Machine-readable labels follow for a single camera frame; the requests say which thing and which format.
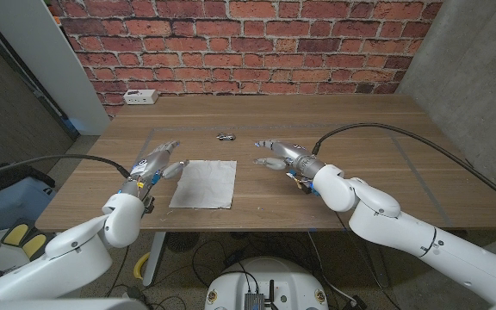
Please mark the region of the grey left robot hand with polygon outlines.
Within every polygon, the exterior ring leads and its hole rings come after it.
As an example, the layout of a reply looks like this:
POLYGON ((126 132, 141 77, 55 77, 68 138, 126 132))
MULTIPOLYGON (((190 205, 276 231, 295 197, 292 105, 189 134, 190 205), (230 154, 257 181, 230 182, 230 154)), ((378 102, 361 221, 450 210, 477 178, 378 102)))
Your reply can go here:
POLYGON ((176 140, 163 143, 139 160, 132 168, 130 177, 119 192, 144 200, 151 188, 160 179, 170 179, 179 174, 188 164, 188 159, 170 164, 173 150, 179 146, 176 140))

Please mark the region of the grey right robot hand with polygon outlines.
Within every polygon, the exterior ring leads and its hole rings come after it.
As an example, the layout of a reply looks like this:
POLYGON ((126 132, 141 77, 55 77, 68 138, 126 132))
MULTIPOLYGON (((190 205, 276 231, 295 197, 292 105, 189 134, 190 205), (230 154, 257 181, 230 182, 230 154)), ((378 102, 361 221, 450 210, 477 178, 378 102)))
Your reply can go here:
POLYGON ((326 164, 317 159, 305 147, 276 139, 260 140, 256 147, 271 150, 275 158, 257 158, 255 164, 262 165, 274 171, 292 169, 303 177, 313 179, 317 172, 326 164))

